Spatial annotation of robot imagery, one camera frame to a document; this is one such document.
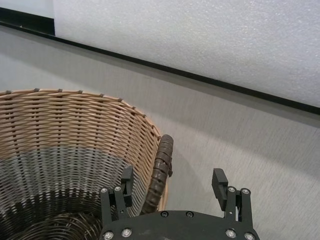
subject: black trim strip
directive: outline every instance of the black trim strip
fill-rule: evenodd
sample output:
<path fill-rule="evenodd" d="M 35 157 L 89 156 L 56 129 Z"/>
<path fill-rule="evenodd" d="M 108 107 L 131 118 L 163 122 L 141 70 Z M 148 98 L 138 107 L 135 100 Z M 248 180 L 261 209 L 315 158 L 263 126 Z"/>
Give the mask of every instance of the black trim strip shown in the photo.
<path fill-rule="evenodd" d="M 55 35 L 55 20 L 45 16 L 0 7 L 1 22 L 44 34 Z"/>
<path fill-rule="evenodd" d="M 41 16 L 37 16 L 37 17 L 39 17 L 39 21 L 41 21 L 40 20 L 41 18 L 47 19 L 47 17 L 41 17 Z M 273 102 L 273 103 L 285 105 L 285 106 L 288 106 L 288 107 L 291 107 L 291 108 L 295 108 L 295 109 L 299 109 L 299 110 L 306 111 L 306 112 L 309 112 L 309 113 L 320 115 L 320 107 L 316 107 L 316 106 L 304 104 L 304 103 L 301 103 L 301 102 L 285 99 L 285 98 L 282 98 L 282 97 L 279 97 L 279 96 L 274 96 L 274 95 L 271 95 L 271 94 L 263 93 L 263 92 L 256 91 L 256 90 L 252 90 L 252 89 L 249 89 L 249 88 L 246 88 L 246 87 L 237 86 L 237 85 L 234 85 L 234 84 L 231 84 L 231 83 L 227 83 L 227 82 L 224 82 L 224 81 L 220 81 L 220 80 L 212 79 L 212 78 L 209 78 L 209 77 L 197 75 L 197 74 L 194 74 L 194 73 L 191 73 L 191 72 L 182 71 L 182 70 L 175 69 L 175 68 L 172 68 L 172 67 L 169 67 L 169 66 L 164 66 L 164 65 L 160 65 L 160 64 L 157 64 L 157 63 L 154 63 L 154 62 L 141 60 L 141 59 L 138 59 L 138 58 L 135 58 L 135 57 L 126 56 L 126 55 L 122 55 L 122 54 L 115 53 L 115 52 L 112 52 L 112 51 L 103 50 L 103 49 L 100 49 L 100 48 L 97 48 L 97 47 L 88 46 L 88 45 L 84 45 L 84 44 L 81 44 L 81 43 L 69 41 L 69 40 L 62 39 L 62 38 L 54 36 L 54 33 L 53 34 L 49 34 L 49 33 L 46 33 L 43 30 L 42 30 L 42 32 L 41 31 L 39 32 L 39 31 L 36 31 L 34 29 L 31 29 L 32 27 L 30 27 L 30 29 L 28 27 L 26 27 L 26 28 L 19 27 L 20 26 L 19 24 L 13 24 L 11 21 L 9 21 L 9 22 L 0 21 L 0 25 L 8 27 L 8 28 L 16 29 L 16 30 L 19 30 L 19 31 L 22 31 L 22 32 L 25 32 L 25 33 L 29 33 L 29 34 L 33 34 L 33 35 L 36 35 L 36 36 L 40 36 L 40 37 L 43 37 L 43 38 L 47 38 L 47 39 L 50 39 L 50 40 L 54 40 L 54 41 L 57 41 L 57 42 L 60 42 L 60 43 L 64 43 L 64 44 L 72 45 L 72 46 L 75 46 L 75 47 L 78 47 L 78 48 L 82 48 L 82 49 L 86 49 L 86 50 L 89 50 L 89 51 L 93 51 L 93 52 L 96 52 L 96 53 L 108 55 L 108 56 L 111 56 L 111 57 L 115 57 L 115 58 L 122 59 L 122 60 L 125 60 L 125 61 L 133 62 L 133 63 L 136 63 L 136 64 L 141 64 L 141 65 L 144 65 L 144 66 L 147 66 L 147 67 L 150 67 L 150 68 L 154 68 L 154 69 L 158 69 L 158 70 L 165 71 L 165 72 L 168 72 L 168 73 L 176 74 L 176 75 L 183 76 L 183 77 L 186 77 L 186 78 L 189 78 L 189 79 L 198 80 L 198 81 L 201 81 L 201 82 L 204 82 L 204 83 L 207 83 L 207 84 L 211 84 L 211 85 L 218 86 L 218 87 L 221 87 L 221 88 L 229 89 L 229 90 L 232 90 L 232 91 L 235 91 L 235 92 L 238 92 L 238 93 L 250 95 L 250 96 L 253 96 L 253 97 L 256 97 L 256 98 L 259 98 L 259 99 L 263 99 L 263 100 L 267 100 L 267 101 L 270 101 L 270 102 Z"/>

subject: screw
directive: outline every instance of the screw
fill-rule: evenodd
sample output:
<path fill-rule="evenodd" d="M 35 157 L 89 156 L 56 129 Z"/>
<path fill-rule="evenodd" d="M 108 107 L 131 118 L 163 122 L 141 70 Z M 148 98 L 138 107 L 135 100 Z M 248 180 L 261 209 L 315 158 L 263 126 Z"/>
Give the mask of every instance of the screw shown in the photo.
<path fill-rule="evenodd" d="M 185 213 L 185 215 L 188 217 L 188 218 L 193 218 L 194 217 L 194 213 L 192 211 L 187 211 Z"/>
<path fill-rule="evenodd" d="M 161 217 L 166 218 L 169 216 L 169 213 L 167 211 L 162 211 L 161 212 Z"/>
<path fill-rule="evenodd" d="M 249 194 L 249 193 L 250 193 L 248 189 L 242 189 L 242 192 L 243 192 L 244 194 Z"/>
<path fill-rule="evenodd" d="M 131 229 L 126 228 L 122 231 L 121 236 L 124 238 L 128 238 L 128 237 L 130 237 L 131 234 L 132 234 Z"/>
<path fill-rule="evenodd" d="M 255 236 L 253 236 L 251 233 L 247 232 L 245 235 L 244 235 L 245 239 L 246 240 L 255 240 Z"/>
<path fill-rule="evenodd" d="M 231 229 L 228 229 L 227 231 L 225 231 L 225 234 L 231 239 L 234 239 L 237 236 L 235 231 Z"/>
<path fill-rule="evenodd" d="M 104 240 L 109 240 L 109 239 L 112 239 L 113 237 L 114 237 L 114 233 L 112 231 L 108 231 L 103 235 Z"/>
<path fill-rule="evenodd" d="M 232 192 L 232 193 L 234 193 L 234 192 L 236 191 L 236 190 L 235 190 L 235 188 L 234 188 L 234 187 L 232 187 L 232 186 L 231 186 L 231 187 L 229 187 L 229 188 L 228 188 L 228 190 L 229 190 L 230 192 Z"/>

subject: wall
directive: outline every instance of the wall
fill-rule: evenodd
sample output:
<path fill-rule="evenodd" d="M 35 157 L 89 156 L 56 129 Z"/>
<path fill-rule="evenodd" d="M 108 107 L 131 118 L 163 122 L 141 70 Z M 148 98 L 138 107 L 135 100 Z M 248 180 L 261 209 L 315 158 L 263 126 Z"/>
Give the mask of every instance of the wall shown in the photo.
<path fill-rule="evenodd" d="M 0 8 L 47 18 L 54 17 L 54 0 L 0 0 Z"/>
<path fill-rule="evenodd" d="M 320 107 L 318 0 L 54 1 L 57 37 Z"/>
<path fill-rule="evenodd" d="M 62 88 L 121 97 L 173 136 L 168 209 L 221 216 L 213 168 L 252 190 L 260 239 L 320 235 L 320 117 L 0 27 L 0 91 Z"/>

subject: wrapped handle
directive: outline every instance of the wrapped handle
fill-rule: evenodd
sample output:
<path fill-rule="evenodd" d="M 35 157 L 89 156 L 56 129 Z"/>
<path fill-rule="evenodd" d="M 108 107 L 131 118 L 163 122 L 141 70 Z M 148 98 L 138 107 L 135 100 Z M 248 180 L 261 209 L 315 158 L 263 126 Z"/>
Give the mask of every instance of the wrapped handle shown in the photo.
<path fill-rule="evenodd" d="M 141 210 L 141 215 L 154 213 L 166 187 L 167 177 L 172 175 L 172 152 L 174 140 L 163 135 L 155 156 L 151 183 Z"/>

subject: wicker basket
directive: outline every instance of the wicker basket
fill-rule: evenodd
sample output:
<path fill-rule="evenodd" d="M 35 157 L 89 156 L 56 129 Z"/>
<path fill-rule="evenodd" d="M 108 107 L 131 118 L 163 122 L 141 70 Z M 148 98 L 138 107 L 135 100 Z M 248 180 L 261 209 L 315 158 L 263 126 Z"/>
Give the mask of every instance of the wicker basket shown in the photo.
<path fill-rule="evenodd" d="M 134 168 L 129 214 L 164 209 L 173 140 L 161 139 L 122 99 L 7 91 L 0 93 L 0 123 L 1 239 L 98 239 L 99 189 L 120 184 L 127 165 Z"/>

